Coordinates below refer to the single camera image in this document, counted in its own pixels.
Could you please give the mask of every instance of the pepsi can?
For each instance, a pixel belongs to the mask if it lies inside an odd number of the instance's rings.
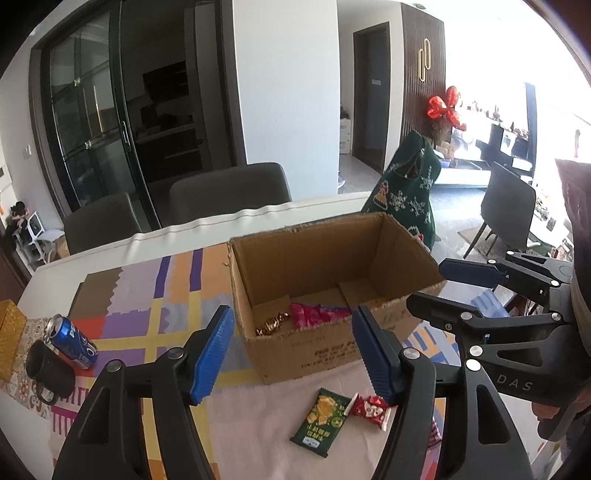
[[[54,315],[45,329],[45,338],[81,368],[91,368],[96,363],[96,345],[66,317]]]

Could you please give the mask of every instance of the green snack package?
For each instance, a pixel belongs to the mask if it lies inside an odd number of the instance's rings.
[[[321,388],[314,406],[290,440],[326,458],[356,397],[347,398]]]

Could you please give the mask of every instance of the red candy wrapper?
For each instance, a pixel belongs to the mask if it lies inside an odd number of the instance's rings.
[[[388,405],[382,397],[373,395],[368,398],[363,398],[361,395],[357,395],[349,415],[363,417],[380,427],[380,429],[385,432],[391,411],[392,407]]]
[[[385,432],[390,414],[396,411],[396,407],[391,407],[382,397],[377,395],[363,398],[361,395],[356,394],[354,398],[355,401],[349,415],[363,417]],[[432,448],[439,442],[441,442],[441,433],[439,433],[435,419],[431,419],[431,434],[429,435],[428,447]]]
[[[351,315],[351,310],[342,307],[323,307],[292,302],[290,308],[295,326],[299,329],[334,322]]]

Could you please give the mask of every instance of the white wall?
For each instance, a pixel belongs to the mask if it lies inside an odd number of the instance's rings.
[[[247,162],[280,163],[294,200],[336,194],[336,1],[234,0],[234,32]]]
[[[53,204],[35,148],[29,110],[29,58],[31,47],[38,39],[84,3],[85,0],[61,2],[36,28],[35,34],[25,40],[0,79],[1,150],[12,177],[14,197],[25,202],[31,211],[36,210],[46,229],[61,229],[63,225]],[[25,153],[28,145],[33,153],[31,156]],[[2,206],[6,209],[4,199]]]
[[[339,16],[340,45],[340,101],[350,115],[355,128],[355,75],[353,62],[353,33],[364,28],[390,23],[390,116],[384,168],[400,144],[402,127],[402,100],[404,98],[404,39],[402,37],[402,11],[400,3],[371,2],[360,5],[359,11]]]

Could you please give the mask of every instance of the chair backrest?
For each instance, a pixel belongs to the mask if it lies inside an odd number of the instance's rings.
[[[129,195],[107,195],[86,205],[64,220],[66,242],[76,254],[141,233]]]
[[[290,202],[283,168],[254,163],[201,173],[174,183],[170,205],[176,223]]]
[[[527,248],[531,219],[535,208],[535,190],[517,175],[491,165],[491,179],[482,200],[482,219],[509,247]]]

